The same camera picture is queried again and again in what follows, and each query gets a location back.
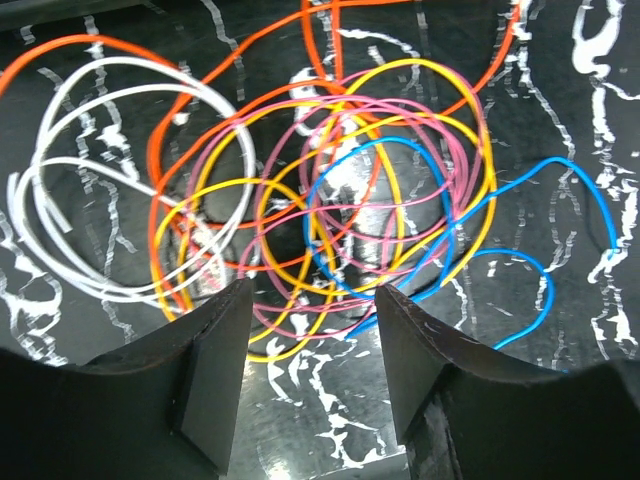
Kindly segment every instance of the black marble surface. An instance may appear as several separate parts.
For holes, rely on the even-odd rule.
[[[298,8],[294,0],[177,3],[148,3],[2,33],[0,69],[44,41],[99,31],[156,50],[201,78],[233,48],[229,39],[241,42]],[[505,351],[557,369],[633,357],[640,330],[640,298],[634,282],[636,165],[640,161],[635,25],[640,4],[630,0],[626,4],[623,0],[525,0],[522,4],[526,20],[517,29],[517,41],[505,66],[480,95],[494,138],[498,182],[513,180],[542,158],[569,156],[597,180],[613,212],[622,249],[612,262],[601,260],[606,235],[600,214],[566,169],[550,167],[502,197],[486,245],[535,256],[552,272],[557,286],[555,307],[547,321]],[[473,82],[486,69],[504,34],[508,10],[506,1],[425,1],[345,9],[347,71],[374,67],[378,55],[390,61],[415,52],[457,69]],[[330,48],[322,19],[316,19],[314,26],[322,55]],[[9,173],[26,168],[56,82],[91,61],[92,52],[96,54],[87,46],[75,46],[38,59],[0,99],[0,184]],[[115,52],[104,48],[101,53]],[[294,23],[250,48],[242,63],[213,86],[239,107],[288,83],[308,66],[299,24]],[[421,72],[412,78],[408,69],[399,73],[384,77],[368,93],[404,94],[436,109],[455,100],[453,92],[433,75]],[[106,76],[96,73],[80,84],[70,101],[77,105],[101,92],[154,80],[154,75],[139,70],[112,68]],[[169,94],[154,94],[144,101],[116,102],[121,133],[130,147],[108,149],[113,157],[105,161],[119,168],[130,158],[146,179],[146,139],[172,99]],[[167,164],[215,121],[203,107],[192,106],[190,112],[187,124],[170,132]],[[117,119],[106,109],[92,116],[96,132],[85,140],[89,156],[100,159],[107,147],[97,137]],[[270,116],[252,129],[259,155],[266,156],[292,118],[292,112]],[[74,125],[61,136],[53,154],[78,155],[82,134],[83,127]],[[293,140],[285,155],[288,160],[295,158],[302,141],[301,137]],[[220,175],[241,173],[233,154],[225,160]],[[430,177],[421,165],[414,166],[401,152],[394,162],[402,172],[406,194],[416,187],[429,188]],[[350,183],[335,187],[353,192],[358,174],[366,176],[366,170],[355,174],[345,175]],[[53,195],[75,227],[70,239],[96,268],[110,269],[114,280],[146,283],[147,199],[99,177],[88,180],[89,186],[83,189],[80,174],[63,168],[47,176]],[[224,208],[231,201],[227,198],[216,206]],[[4,198],[0,212],[3,346],[52,364],[82,363],[164,324],[159,311],[101,303],[48,272],[16,238]],[[411,216],[420,222],[429,214],[416,210]],[[287,238],[298,238],[296,227],[291,228]],[[475,230],[476,224],[465,227],[469,237]],[[238,242],[242,245],[246,239]],[[294,241],[279,243],[286,243],[278,251],[283,257],[299,254],[302,248]],[[264,292],[258,296],[277,302],[268,284],[260,277],[257,280],[256,290]],[[525,265],[505,257],[483,257],[424,306],[436,317],[492,343],[529,324],[543,294],[538,275]],[[348,320],[330,321],[343,326]],[[271,342],[272,349],[284,345],[280,340]],[[310,344],[291,361],[268,367],[248,364],[230,479],[309,479],[400,452],[394,441],[377,332],[370,331],[357,341]]]

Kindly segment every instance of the white cable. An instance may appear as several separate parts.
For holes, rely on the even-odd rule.
[[[166,297],[174,292],[177,292],[188,286],[193,282],[192,278],[188,279],[187,282],[184,282],[181,285],[173,287],[169,291],[163,292],[161,295],[154,294],[148,296],[139,296],[139,295],[129,295],[129,296],[115,296],[109,295],[105,292],[108,290],[119,291],[119,290],[127,290],[126,288],[114,288],[113,285],[108,283],[99,282],[96,280],[92,280],[87,278],[86,276],[78,273],[77,271],[69,268],[67,265],[61,263],[58,259],[53,257],[47,250],[38,242],[36,235],[31,230],[29,222],[26,217],[25,212],[25,199],[26,199],[26,190],[29,186],[29,183],[32,181],[38,181],[37,175],[38,170],[42,167],[46,167],[49,165],[75,165],[77,167],[83,167],[90,170],[94,170],[100,174],[108,176],[113,180],[119,181],[127,186],[130,186],[145,195],[153,197],[156,195],[156,191],[143,183],[140,183],[136,180],[127,177],[126,175],[109,168],[103,164],[93,162],[91,160],[84,160],[81,158],[74,157],[58,157],[52,158],[49,160],[45,160],[41,162],[38,166],[29,167],[21,176],[20,180],[16,184],[16,176],[17,174],[12,174],[9,177],[9,182],[7,186],[7,206],[9,210],[9,215],[11,217],[11,221],[16,229],[16,232],[20,235],[20,239],[27,245],[27,247],[40,258],[49,268],[56,271],[56,273],[60,274],[67,281],[72,283],[74,286],[79,288],[80,290],[88,293],[96,298],[100,298],[101,300],[108,300],[119,303],[137,303],[137,302],[145,302],[153,304],[153,306],[160,307],[160,304],[155,302],[159,297]],[[165,196],[160,197],[163,202],[165,202],[169,206],[176,206],[177,202],[168,199]],[[205,233],[206,236],[211,236],[211,232],[207,225],[200,219],[193,215],[187,214],[191,220],[194,221],[196,226]],[[221,283],[226,283],[226,270],[224,269],[224,262],[222,257],[222,252],[218,251],[217,245],[214,243],[212,246],[215,254],[211,256],[210,259],[207,260],[203,268],[209,268],[213,264],[214,261],[219,262],[219,268],[222,270],[221,276],[224,277],[221,279]],[[150,287],[155,287],[160,285],[161,282],[155,282]],[[145,290],[149,290],[149,286],[147,287],[136,287],[135,289],[144,288]]]
[[[71,90],[71,88],[75,85],[75,83],[77,83],[82,78],[82,76],[86,75],[87,73],[94,70],[95,68],[99,68],[103,65],[109,65],[109,64],[135,65],[135,66],[140,66],[143,68],[155,70],[160,73],[166,74],[172,78],[175,78],[176,80],[179,80],[183,83],[193,85],[194,87],[196,87],[196,89],[189,89],[181,85],[160,84],[160,85],[152,85],[152,86],[134,87],[134,88],[120,91],[120,92],[113,92],[112,94],[100,97],[80,107],[79,109],[71,112],[70,114],[66,115],[61,121],[59,121],[56,125],[51,127],[51,123],[53,121],[53,118],[56,115],[56,112],[60,109],[60,106],[64,98],[66,97],[68,92]],[[149,290],[150,288],[153,288],[153,286],[156,284],[152,284],[145,287],[135,287],[135,288],[124,288],[124,287],[117,286],[117,284],[114,284],[114,282],[106,279],[103,275],[93,270],[89,265],[87,265],[84,262],[84,260],[82,260],[69,247],[69,245],[66,243],[66,241],[58,231],[51,217],[49,216],[49,215],[52,215],[55,223],[57,223],[58,226],[62,227],[63,229],[65,228],[65,226],[68,226],[68,222],[66,222],[66,219],[64,219],[64,216],[60,212],[59,208],[57,207],[55,202],[53,202],[53,200],[50,198],[50,196],[48,195],[48,193],[44,188],[44,185],[42,182],[42,174],[39,166],[42,165],[42,159],[46,154],[46,150],[49,148],[50,144],[55,140],[57,135],[64,128],[66,128],[66,126],[69,123],[71,123],[73,120],[79,117],[82,113],[89,111],[90,109],[95,108],[96,106],[104,104],[105,102],[113,100],[115,98],[120,98],[127,95],[134,95],[137,93],[149,92],[149,91],[179,91],[183,93],[188,93],[190,96],[195,96],[202,99],[203,101],[205,101],[205,103],[208,103],[209,105],[211,105],[214,109],[216,109],[219,113],[221,113],[225,117],[232,116],[236,113],[233,107],[229,104],[229,102],[226,101],[217,92],[215,92],[211,88],[207,87],[206,85],[203,85],[201,82],[198,82],[197,80],[189,77],[188,75],[180,71],[174,70],[170,67],[165,67],[164,65],[157,64],[155,62],[151,62],[148,60],[143,60],[143,59],[138,59],[133,57],[111,57],[111,58],[105,58],[105,59],[100,59],[100,60],[91,62],[85,65],[84,67],[82,67],[81,69],[79,69],[78,71],[76,71],[71,77],[69,77],[69,79],[67,79],[67,81],[58,89],[56,95],[54,96],[49,107],[47,108],[45,116],[43,117],[42,125],[38,132],[36,152],[34,153],[32,158],[32,166],[37,168],[37,171],[33,171],[32,183],[34,185],[34,200],[36,202],[36,208],[38,209],[38,216],[40,217],[43,223],[43,226],[45,226],[47,233],[61,247],[61,250],[63,251],[65,256],[67,256],[67,258],[78,269],[80,269],[85,274],[92,277],[94,281],[99,281],[101,290],[98,292],[94,292],[94,293],[97,293],[95,296],[98,296],[98,298],[104,299],[106,297],[106,294],[104,294],[104,292],[107,290],[111,290],[114,292],[122,292],[123,294],[130,295],[130,296],[133,295],[135,297],[133,301],[140,301],[140,297],[137,295],[137,292]],[[237,126],[236,130],[238,132],[240,146],[244,153],[243,157],[244,157],[244,163],[245,163],[245,176],[254,176],[255,175],[255,151],[253,148],[251,137],[249,136],[249,133],[246,130],[246,128],[242,125]],[[216,257],[216,259],[219,261],[221,260],[222,249],[226,248],[226,246],[231,241],[233,234],[237,230],[237,227],[239,223],[242,221],[244,213],[246,212],[246,209],[248,207],[248,203],[250,200],[251,190],[252,190],[252,185],[248,184],[245,186],[243,191],[243,196],[241,198],[241,201],[238,207],[234,211],[234,214],[232,215],[230,220],[225,224],[223,229],[221,229],[216,234],[216,236],[212,239],[212,241],[208,242],[207,245],[205,245],[198,252],[196,256],[191,258],[181,268],[167,275],[165,279],[173,278],[176,275],[178,275],[180,272],[186,270],[187,268],[190,268],[193,264],[195,264],[195,262],[199,260],[200,257],[204,255],[204,252],[208,250],[214,250],[214,257]],[[51,255],[49,255],[44,249],[38,249],[38,247],[34,243],[35,235],[33,235],[32,232],[30,233],[30,229],[25,228],[24,222],[26,221],[26,216],[24,215],[24,211],[19,213],[19,215],[17,216],[15,215],[15,213],[16,212],[14,212],[14,217],[13,217],[15,219],[14,223],[21,224],[21,227],[20,227],[22,229],[21,233],[23,233],[25,240],[29,238],[30,243],[33,245],[35,249],[38,250],[39,252],[38,255],[39,256],[42,255],[43,257],[45,257],[49,263],[52,263],[51,262],[52,260],[57,262],[57,260],[53,259],[53,257],[51,257]],[[224,238],[222,239],[221,244],[218,244],[218,240],[223,235],[224,235]],[[56,269],[60,270],[59,268],[60,266],[63,266],[63,265],[57,262]],[[221,267],[219,270],[221,275],[226,276],[226,270],[224,267]],[[87,283],[87,280],[89,280],[88,277],[83,276],[82,274],[78,274],[78,272],[75,272],[71,269],[65,268],[64,272],[66,273],[65,276],[71,277],[73,279],[73,283],[76,285],[81,283],[83,284],[83,286],[86,286],[85,284],[96,285],[95,282]],[[183,284],[178,285],[172,291],[180,290],[181,288],[184,288],[186,285],[193,283],[195,280],[197,280],[199,276],[201,276],[201,274],[202,274],[202,271],[199,271],[198,273],[196,273],[196,275],[191,277],[187,282],[183,282]],[[124,301],[122,297],[117,297],[117,298],[120,301]],[[144,298],[150,300],[152,298],[158,298],[158,295],[150,295]]]

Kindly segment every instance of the tangled cable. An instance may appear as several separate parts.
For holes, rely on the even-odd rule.
[[[480,250],[490,230],[496,211],[496,199],[527,178],[535,175],[550,163],[560,163],[583,180],[595,196],[600,206],[608,230],[610,254],[616,248],[616,232],[604,199],[595,184],[577,165],[558,157],[540,163],[527,174],[500,189],[497,188],[493,152],[489,129],[483,117],[483,109],[476,93],[482,89],[509,51],[513,39],[513,27],[519,20],[519,2],[514,3],[511,20],[504,41],[486,74],[472,87],[452,69],[436,62],[410,58],[381,65],[375,69],[353,73],[344,77],[341,48],[340,11],[345,7],[383,5],[401,3],[408,0],[332,0],[330,3],[310,6],[309,0],[302,0],[301,10],[274,23],[245,40],[224,62],[216,67],[202,81],[198,81],[175,65],[158,55],[137,45],[101,35],[72,35],[63,37],[34,48],[19,57],[0,76],[0,95],[4,93],[15,76],[30,61],[52,49],[77,43],[102,42],[134,56],[114,56],[95,60],[72,74],[56,91],[38,130],[35,151],[31,165],[22,173],[10,176],[7,187],[7,202],[11,220],[27,247],[52,271],[65,278],[76,288],[96,297],[120,303],[143,302],[160,308],[169,321],[193,309],[198,299],[194,298],[193,287],[206,286],[215,292],[228,284],[233,273],[242,278],[246,275],[266,274],[274,290],[285,300],[284,307],[256,303],[255,317],[265,329],[250,339],[250,344],[263,340],[271,333],[290,337],[296,344],[276,355],[249,353],[255,362],[272,362],[289,358],[299,352],[309,341],[328,337],[353,337],[375,325],[372,290],[382,283],[393,282],[399,288],[408,287],[425,265],[437,263],[440,274],[430,288],[415,293],[412,299],[421,301],[438,292],[450,282],[468,262],[481,255],[507,254],[519,257],[537,270],[548,285],[546,303],[538,318],[528,327],[510,335],[494,345],[502,348],[535,330],[548,315],[553,304],[555,288],[551,276],[541,264],[530,256],[517,251],[493,248]],[[325,71],[320,60],[311,31],[311,14],[323,10],[331,11],[332,40],[335,50],[333,80]],[[241,55],[256,40],[294,20],[301,20],[303,35],[309,58],[315,68],[317,78],[291,83],[277,88],[250,102],[239,111],[218,92],[208,86],[224,72],[235,58]],[[76,110],[67,113],[54,123],[63,102],[73,87],[89,72],[112,65],[128,65],[152,70],[179,83],[158,83],[142,85],[111,92],[100,96]],[[372,98],[359,93],[361,88],[378,75],[401,67],[431,70],[451,83],[461,95],[461,100],[441,113],[433,112],[418,102],[406,98]],[[314,89],[322,88],[325,95],[315,95]],[[176,103],[161,120],[151,134],[147,146],[147,170],[152,186],[139,178],[106,167],[90,160],[75,157],[46,158],[47,152],[61,132],[73,121],[90,110],[115,99],[148,92],[176,92]],[[288,93],[290,100],[275,101]],[[162,152],[164,138],[174,115],[179,113],[192,98],[198,98],[210,106],[224,120],[202,135],[190,148],[164,172]],[[468,107],[475,123],[474,129],[451,116],[462,107]],[[274,112],[294,110],[294,120],[284,135],[275,143],[266,158],[264,167],[257,175],[257,158],[249,128],[257,121]],[[310,121],[316,121],[313,128]],[[407,136],[384,136],[382,128],[395,127],[395,132]],[[297,159],[275,173],[275,166],[283,149],[296,133],[303,132],[307,139]],[[369,141],[360,144],[366,135]],[[472,155],[461,138],[473,145]],[[213,169],[220,156],[231,144],[238,143],[242,152],[244,176],[208,185]],[[394,160],[388,147],[394,144],[415,152],[432,172],[437,188],[422,198],[403,199],[403,193],[394,170]],[[197,155],[195,164],[188,162]],[[367,188],[358,193],[351,203],[330,203],[323,201],[322,193],[329,177],[340,178],[340,170],[349,162],[371,165]],[[150,274],[152,283],[139,287],[125,287],[105,277],[93,269],[73,250],[64,238],[72,226],[48,192],[44,171],[53,165],[73,165],[95,171],[121,182],[151,198],[148,220],[148,244]],[[182,194],[165,193],[179,172],[190,172],[185,191]],[[297,170],[300,192],[296,193],[283,181],[287,175]],[[371,202],[370,199],[379,180],[386,179],[391,191],[388,203]],[[27,190],[31,186],[38,219],[46,234],[58,246],[68,263],[58,260],[47,251],[30,226],[26,209]],[[206,195],[223,189],[240,187],[240,200],[230,217],[222,224],[208,220],[202,199]],[[275,199],[274,194],[284,196]],[[253,220],[243,221],[248,214],[253,198]],[[407,235],[406,209],[410,206],[438,200],[444,215],[422,232]],[[269,203],[279,202],[282,206],[269,214]],[[485,218],[472,245],[454,263],[456,250],[456,230],[471,216],[485,210]],[[350,212],[345,221],[336,219],[332,212]],[[357,230],[354,226],[359,215],[367,211],[389,212],[385,231],[381,236]],[[267,240],[267,234],[293,219],[301,218],[302,238],[305,253],[285,262],[278,262]],[[253,229],[254,236],[237,262],[231,261],[228,247],[239,230]],[[161,254],[166,248],[166,238],[170,235],[177,240],[175,265],[166,270]],[[381,254],[377,264],[363,262],[349,253],[349,248],[357,240],[366,245],[379,246]],[[309,283],[307,278],[312,266],[322,272],[324,282]],[[364,285],[352,286],[346,282],[344,268],[353,265],[359,271],[373,276],[374,280]],[[287,269],[295,267],[297,275]],[[311,305],[307,294],[323,298],[321,305]],[[365,311],[361,319],[339,331],[321,331],[330,313]],[[290,315],[314,314],[316,319],[306,331],[290,332],[283,323]],[[268,315],[276,315],[270,320]]]

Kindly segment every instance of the marble tabletop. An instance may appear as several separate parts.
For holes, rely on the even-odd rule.
[[[504,35],[509,3],[426,0],[345,9],[341,35],[347,72],[423,56],[455,68],[473,82],[486,70]],[[523,21],[517,26],[516,41],[504,67],[480,94],[493,137],[498,183],[512,181],[543,158],[568,157],[589,173],[605,196],[620,249],[612,259],[602,255],[607,237],[597,205],[565,168],[549,167],[502,197],[485,244],[535,256],[557,287],[546,322],[505,352],[554,369],[633,358],[640,335],[640,295],[633,274],[640,261],[634,238],[640,162],[636,132],[640,58],[634,46],[640,4],[521,3]],[[297,0],[146,2],[121,11],[24,26],[0,33],[0,69],[47,40],[89,32],[141,44],[201,78],[239,42],[295,11],[298,4]],[[327,20],[327,15],[314,20],[321,54],[331,49]],[[0,184],[28,165],[39,120],[56,85],[81,65],[112,54],[100,44],[67,47],[39,58],[18,77],[0,99]],[[251,47],[213,86],[240,107],[310,72],[300,27],[294,23]],[[74,90],[65,108],[154,79],[133,68],[98,70]],[[404,95],[434,109],[455,101],[454,92],[433,74],[410,69],[389,75],[368,93]],[[133,168],[148,180],[146,140],[172,100],[169,94],[150,94],[144,103],[124,99],[92,111],[69,128],[52,151],[104,161],[113,168]],[[204,110],[192,103],[187,121],[172,127],[165,149],[167,164],[215,121]],[[252,128],[259,155],[273,148],[292,119],[293,112],[284,112]],[[283,154],[284,162],[295,159],[303,140],[293,141]],[[429,187],[424,167],[400,157],[395,161],[403,192],[417,195]],[[237,162],[223,165],[227,176],[240,173]],[[353,177],[362,170],[352,173],[345,175],[344,184],[332,187],[353,194],[361,183]],[[120,283],[148,282],[145,198],[71,168],[52,171],[47,184],[74,226],[69,241],[83,258]],[[425,215],[416,211],[410,219],[419,223]],[[0,198],[0,229],[3,347],[52,365],[83,363],[166,322],[147,306],[88,297],[47,270],[16,236],[5,198]],[[470,224],[461,240],[469,241],[474,233]],[[299,236],[298,231],[286,236],[279,254],[298,255],[304,245],[289,239]],[[281,302],[260,277],[255,288],[258,298]],[[491,344],[531,323],[545,290],[527,265],[508,257],[482,257],[424,307]],[[330,321],[339,327],[352,319]],[[284,346],[274,337],[258,348],[277,351]],[[346,476],[340,478],[359,478],[356,474],[364,465],[396,458],[401,452],[395,442],[377,331],[356,340],[309,344],[282,363],[247,364],[229,479],[304,480],[331,472],[336,473],[328,478],[338,478],[342,471]]]

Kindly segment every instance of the blue cable loop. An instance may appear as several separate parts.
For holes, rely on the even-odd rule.
[[[587,188],[591,191],[591,193],[595,197],[596,202],[598,203],[598,206],[600,207],[600,211],[602,212],[602,216],[604,218],[604,222],[605,222],[605,225],[606,225],[606,228],[607,228],[607,233],[608,233],[608,236],[609,236],[609,244],[610,244],[609,259],[611,259],[613,257],[614,252],[617,250],[617,245],[616,245],[617,234],[616,234],[616,228],[615,228],[615,224],[614,224],[614,221],[613,221],[613,217],[611,216],[611,212],[609,211],[609,208],[607,207],[607,204],[606,204],[606,202],[604,200],[604,197],[598,191],[598,188],[597,188],[596,184],[593,182],[593,180],[591,180],[589,178],[587,173],[580,166],[578,166],[575,163],[571,162],[570,160],[567,160],[566,158],[562,158],[562,157],[551,157],[551,158],[548,158],[546,160],[543,160],[538,165],[536,165],[531,170],[529,170],[527,173],[525,173],[521,177],[519,177],[516,180],[514,180],[512,183],[509,183],[509,184],[499,188],[495,192],[491,192],[476,207],[471,209],[466,215],[463,215],[454,224],[450,225],[448,227],[448,231],[455,229],[457,227],[457,225],[459,225],[459,224],[465,222],[466,220],[468,220],[472,215],[477,213],[480,209],[484,208],[484,206],[492,198],[498,197],[498,196],[502,195],[503,193],[508,192],[509,190],[517,187],[518,185],[521,185],[522,183],[524,183],[527,180],[529,180],[531,177],[536,175],[540,170],[545,168],[547,165],[550,165],[551,163],[559,163],[559,164],[564,165],[567,168],[573,170],[575,172],[575,174],[578,175],[578,177],[580,177],[580,179],[585,183]],[[444,241],[444,237],[443,236],[441,236],[431,246],[429,251],[427,251],[427,253],[425,253],[425,255],[420,260],[420,262],[418,262],[418,265],[416,266],[416,270],[421,268],[421,266],[424,263],[424,261],[426,261],[429,258],[429,256],[431,255],[431,252],[435,251],[442,244],[442,242]],[[527,260],[529,263],[531,263],[532,265],[536,266],[536,268],[540,267],[540,268],[538,268],[538,270],[541,270],[541,273],[547,279],[547,283],[549,285],[552,285],[551,277],[548,275],[547,272],[544,271],[544,268],[542,268],[542,266],[535,259],[533,259],[532,257],[530,257],[530,256],[528,256],[526,254],[523,254],[521,252],[514,251],[514,250],[509,250],[509,249],[488,249],[488,250],[482,250],[482,251],[476,252],[476,254],[474,255],[474,258],[476,256],[480,256],[480,255],[487,255],[488,254],[487,252],[504,253],[504,254],[514,255],[514,256],[519,256],[520,258],[523,258],[523,259]],[[410,281],[411,278],[413,278],[414,276],[415,276],[415,271],[412,272],[409,275],[409,277],[407,277],[407,279],[405,279],[403,281],[403,284],[405,284],[406,282]],[[433,295],[434,293],[436,293],[440,289],[440,287],[441,287],[441,281],[439,281],[436,284],[435,287],[432,287],[431,289],[429,289],[429,290],[427,290],[425,292],[420,292],[418,294],[415,294],[410,298],[415,302],[419,302],[419,301],[424,300],[425,298]],[[547,304],[545,305],[545,308],[542,310],[542,312],[540,312],[540,315],[538,316],[536,321],[534,323],[532,323],[529,327],[525,328],[524,330],[521,330],[520,332],[518,332],[518,333],[516,333],[514,335],[510,335],[509,337],[505,338],[504,340],[498,342],[496,345],[494,345],[494,348],[496,348],[496,349],[502,348],[505,345],[507,345],[507,344],[509,344],[511,342],[514,342],[515,340],[518,340],[518,339],[530,334],[532,331],[534,331],[536,328],[538,328],[542,324],[542,322],[544,321],[545,317],[549,314],[549,311],[551,310],[551,307],[553,305],[554,299],[555,299],[555,289],[552,290],[552,287],[550,287],[549,288],[549,294],[548,294],[548,297],[547,297]],[[365,320],[357,328],[352,330],[347,335],[346,338],[353,338],[353,337],[365,332],[366,330],[369,330],[370,328],[372,328],[376,324],[377,324],[377,316],[373,315],[373,316],[369,317],[367,320]]]
[[[352,150],[351,152],[349,152],[344,157],[342,157],[339,160],[337,160],[333,165],[330,165],[322,173],[322,175],[320,175],[318,177],[318,179],[312,185],[311,190],[309,192],[309,196],[307,197],[307,209],[311,208],[311,205],[313,204],[313,200],[314,200],[316,194],[318,193],[318,189],[322,185],[322,182],[324,181],[324,179],[327,177],[327,175],[334,168],[340,166],[343,162],[345,162],[346,160],[350,159],[354,155],[357,155],[358,153],[366,150],[367,148],[370,148],[370,147],[373,147],[375,145],[378,145],[379,143],[400,143],[402,145],[406,145],[406,146],[414,149],[415,151],[417,151],[420,154],[420,156],[427,163],[427,166],[429,166],[429,168],[431,168],[431,170],[433,171],[433,174],[434,174],[434,177],[436,179],[436,183],[438,184],[438,187],[441,187],[444,184],[445,179],[442,176],[442,172],[440,172],[440,170],[438,168],[438,165],[436,164],[435,160],[429,154],[429,152],[427,152],[424,149],[424,147],[422,147],[421,145],[419,145],[416,142],[412,142],[411,140],[408,140],[408,139],[403,138],[403,137],[394,137],[394,136],[383,137],[383,138],[378,138],[378,139],[375,139],[375,140],[371,140],[371,141],[359,146],[358,148],[356,148],[356,149]],[[447,216],[447,221],[448,221],[449,224],[452,224],[454,222],[454,219],[453,219],[453,214],[452,214],[452,210],[451,210],[451,196],[449,194],[449,191],[446,190],[446,189],[443,190],[442,193],[440,194],[440,196],[442,197],[442,206],[444,207],[444,211],[445,211],[445,214]],[[311,218],[310,214],[306,214],[303,217],[303,222],[302,222],[303,237],[304,237],[305,245],[307,246],[307,248],[309,248],[311,250],[311,254],[313,255],[313,260],[314,260],[315,264],[318,266],[318,268],[320,269],[320,271],[322,271],[322,273],[324,273],[324,275],[328,279],[334,281],[336,283],[336,285],[338,285],[342,290],[345,290],[345,291],[349,292],[349,294],[353,295],[354,297],[361,298],[361,299],[364,299],[364,300],[373,300],[374,299],[373,295],[367,295],[367,294],[364,294],[364,293],[356,292],[355,290],[353,290],[353,288],[351,288],[351,286],[349,286],[345,282],[343,282],[343,281],[339,280],[338,278],[336,278],[334,273],[329,270],[327,264],[322,261],[322,258],[320,256],[320,254],[318,253],[318,250],[315,248],[315,246],[313,245],[313,242],[311,240],[311,231],[310,231],[311,230],[311,220],[310,220],[310,218]],[[441,272],[441,276],[440,276],[440,279],[438,281],[438,284],[440,284],[440,283],[442,283],[442,281],[444,281],[444,277],[445,277],[446,273],[448,272],[448,267],[451,265],[451,262],[453,261],[453,251],[455,250],[454,248],[452,248],[452,246],[454,245],[454,242],[455,242],[455,236],[454,236],[454,231],[453,230],[451,232],[449,232],[449,235],[448,235],[448,237],[446,239],[449,240],[449,248],[447,250],[447,256],[445,258],[444,267],[442,268],[442,272]],[[423,257],[421,259],[422,264],[426,263],[427,261],[428,261],[428,258],[425,259]]]

